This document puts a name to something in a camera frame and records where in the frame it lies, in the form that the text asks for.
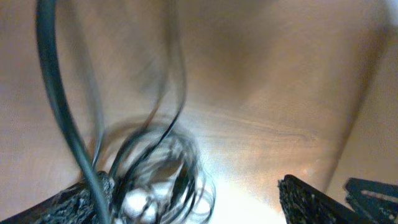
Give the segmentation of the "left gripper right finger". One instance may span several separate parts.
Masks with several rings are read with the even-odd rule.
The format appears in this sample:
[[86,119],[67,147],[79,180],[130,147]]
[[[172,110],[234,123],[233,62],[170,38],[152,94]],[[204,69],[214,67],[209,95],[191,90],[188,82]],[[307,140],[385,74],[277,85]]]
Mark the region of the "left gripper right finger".
[[280,179],[278,188],[287,224],[371,223],[294,175]]

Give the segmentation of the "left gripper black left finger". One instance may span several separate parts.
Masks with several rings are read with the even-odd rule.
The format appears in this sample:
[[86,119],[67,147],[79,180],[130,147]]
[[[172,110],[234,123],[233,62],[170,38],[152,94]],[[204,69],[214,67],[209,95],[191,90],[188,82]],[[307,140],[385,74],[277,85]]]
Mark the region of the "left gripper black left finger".
[[1,221],[1,224],[13,223],[99,224],[100,220],[91,192],[82,180],[53,197]]

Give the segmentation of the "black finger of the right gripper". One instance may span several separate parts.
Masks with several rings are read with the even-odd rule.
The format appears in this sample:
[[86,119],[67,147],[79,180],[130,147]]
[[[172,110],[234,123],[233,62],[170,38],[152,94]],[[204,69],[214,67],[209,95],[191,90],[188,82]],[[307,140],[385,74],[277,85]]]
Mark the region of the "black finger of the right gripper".
[[397,224],[397,185],[349,178],[344,186],[346,202],[373,223]]

